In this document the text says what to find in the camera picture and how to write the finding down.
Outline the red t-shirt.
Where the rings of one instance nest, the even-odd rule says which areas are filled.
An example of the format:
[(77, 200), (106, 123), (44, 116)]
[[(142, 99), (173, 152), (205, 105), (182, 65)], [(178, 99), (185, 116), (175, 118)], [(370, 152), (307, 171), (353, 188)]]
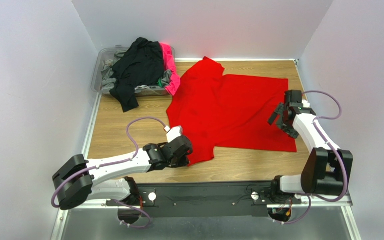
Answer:
[(286, 78), (225, 74), (205, 57), (183, 74), (166, 114), (191, 141), (191, 165), (212, 160), (216, 147), (295, 153), (295, 140), (268, 123), (288, 89)]

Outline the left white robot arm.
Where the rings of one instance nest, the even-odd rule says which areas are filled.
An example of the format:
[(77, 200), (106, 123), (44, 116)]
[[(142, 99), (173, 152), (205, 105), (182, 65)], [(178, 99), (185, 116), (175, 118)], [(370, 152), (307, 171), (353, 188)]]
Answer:
[(51, 205), (71, 210), (89, 200), (109, 199), (97, 186), (131, 174), (185, 167), (192, 153), (191, 141), (180, 135), (170, 142), (149, 143), (135, 152), (109, 158), (87, 160), (83, 154), (74, 155), (52, 176), (55, 192)]

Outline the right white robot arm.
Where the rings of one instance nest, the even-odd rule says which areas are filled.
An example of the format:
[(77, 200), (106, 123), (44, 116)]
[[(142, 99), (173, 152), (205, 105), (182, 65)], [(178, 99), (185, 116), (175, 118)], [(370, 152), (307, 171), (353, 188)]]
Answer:
[(316, 197), (340, 201), (348, 192), (353, 154), (335, 144), (319, 123), (321, 117), (302, 103), (280, 103), (269, 120), (289, 137), (301, 137), (309, 157), (299, 175), (279, 175), (271, 183), (272, 195)]

